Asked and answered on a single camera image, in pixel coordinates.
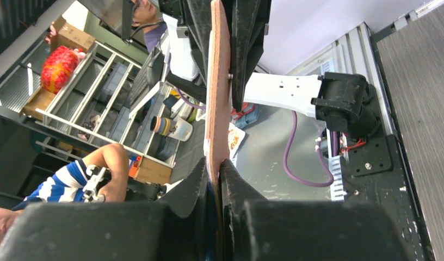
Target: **gray wood surface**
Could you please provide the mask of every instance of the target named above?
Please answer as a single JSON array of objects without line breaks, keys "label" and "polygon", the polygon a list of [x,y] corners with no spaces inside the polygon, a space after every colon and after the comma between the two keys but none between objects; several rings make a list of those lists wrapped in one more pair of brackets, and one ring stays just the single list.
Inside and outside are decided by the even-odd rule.
[{"label": "gray wood surface", "polygon": [[444,260],[444,5],[378,42],[437,260]]}]

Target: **purple shirt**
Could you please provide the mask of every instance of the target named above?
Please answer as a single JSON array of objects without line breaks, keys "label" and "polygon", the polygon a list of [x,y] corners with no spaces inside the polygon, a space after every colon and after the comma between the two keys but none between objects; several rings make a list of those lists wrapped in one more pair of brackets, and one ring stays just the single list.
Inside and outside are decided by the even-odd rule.
[{"label": "purple shirt", "polygon": [[164,32],[166,32],[167,28],[168,26],[166,26],[165,23],[162,23],[158,25],[157,28],[144,34],[145,46],[147,47],[149,53],[151,53],[153,48],[159,43],[161,36],[164,34]]}]

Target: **blue and white striped shirt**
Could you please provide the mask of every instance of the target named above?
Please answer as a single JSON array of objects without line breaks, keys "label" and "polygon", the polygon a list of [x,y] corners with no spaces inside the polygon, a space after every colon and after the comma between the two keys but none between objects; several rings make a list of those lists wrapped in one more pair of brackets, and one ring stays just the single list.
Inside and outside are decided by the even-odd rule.
[{"label": "blue and white striped shirt", "polygon": [[24,209],[33,202],[82,202],[87,181],[86,165],[82,160],[73,161],[41,183],[13,210]]}]

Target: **person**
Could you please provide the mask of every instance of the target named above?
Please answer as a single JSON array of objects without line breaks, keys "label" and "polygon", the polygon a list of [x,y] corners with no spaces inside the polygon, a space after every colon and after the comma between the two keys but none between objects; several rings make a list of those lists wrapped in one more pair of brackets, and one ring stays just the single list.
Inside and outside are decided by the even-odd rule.
[{"label": "person", "polygon": [[[153,24],[160,22],[160,18],[156,14],[156,7],[149,0],[132,0],[136,9],[132,17],[132,26],[139,27],[145,24]],[[154,26],[145,27],[144,42],[150,53],[153,48],[159,43],[161,36],[166,32],[167,26],[165,23],[160,23]]]},{"label": "person", "polygon": [[26,197],[13,209],[0,208],[0,243],[14,221],[29,204],[36,202],[83,202],[83,187],[88,178],[86,167],[96,165],[110,169],[112,179],[99,189],[105,202],[122,202],[129,178],[129,157],[120,144],[105,145],[80,160],[69,163]]}]

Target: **red and yellow package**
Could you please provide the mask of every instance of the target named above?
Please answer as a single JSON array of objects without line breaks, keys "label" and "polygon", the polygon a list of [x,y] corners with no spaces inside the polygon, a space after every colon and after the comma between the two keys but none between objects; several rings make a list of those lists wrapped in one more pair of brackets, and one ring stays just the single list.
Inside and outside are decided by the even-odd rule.
[{"label": "red and yellow package", "polygon": [[49,55],[41,72],[41,87],[57,94],[70,79],[78,65],[78,55],[65,46],[60,46]]}]

